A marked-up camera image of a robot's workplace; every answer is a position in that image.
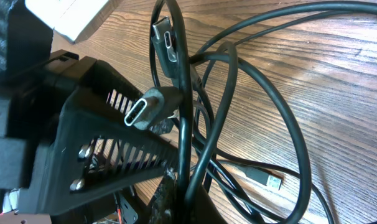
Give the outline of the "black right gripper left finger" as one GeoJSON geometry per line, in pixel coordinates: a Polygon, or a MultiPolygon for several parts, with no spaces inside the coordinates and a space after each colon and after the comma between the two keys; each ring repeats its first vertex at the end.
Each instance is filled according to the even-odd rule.
{"type": "Polygon", "coordinates": [[[173,169],[166,169],[148,205],[149,224],[176,224],[182,220],[184,191],[173,169]]]}

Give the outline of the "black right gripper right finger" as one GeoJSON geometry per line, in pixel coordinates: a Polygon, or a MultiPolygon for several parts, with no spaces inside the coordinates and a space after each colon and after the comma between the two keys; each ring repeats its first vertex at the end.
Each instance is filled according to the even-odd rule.
{"type": "Polygon", "coordinates": [[[191,224],[227,224],[202,185],[195,196],[191,224]]]}

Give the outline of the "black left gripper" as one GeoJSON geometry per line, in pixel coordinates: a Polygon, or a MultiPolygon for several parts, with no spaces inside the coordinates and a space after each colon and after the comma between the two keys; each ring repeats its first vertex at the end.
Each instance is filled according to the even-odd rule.
{"type": "Polygon", "coordinates": [[[80,78],[96,63],[67,51],[51,52],[53,31],[24,1],[0,1],[0,214],[11,190],[18,209],[48,214],[52,223],[93,223],[87,203],[71,206],[61,197],[53,208],[40,183],[42,140],[52,141],[62,106],[80,78]]]}

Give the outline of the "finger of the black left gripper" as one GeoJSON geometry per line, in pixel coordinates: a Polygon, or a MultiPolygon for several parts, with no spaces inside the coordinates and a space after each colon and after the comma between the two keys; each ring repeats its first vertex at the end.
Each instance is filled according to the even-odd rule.
{"type": "Polygon", "coordinates": [[[117,111],[64,108],[30,132],[35,149],[30,185],[19,211],[57,216],[175,168],[177,148],[127,127],[117,111]]]}
{"type": "Polygon", "coordinates": [[[171,131],[167,119],[140,130],[127,126],[125,116],[143,94],[109,63],[81,60],[59,75],[63,106],[60,137],[148,137],[171,131]]]}

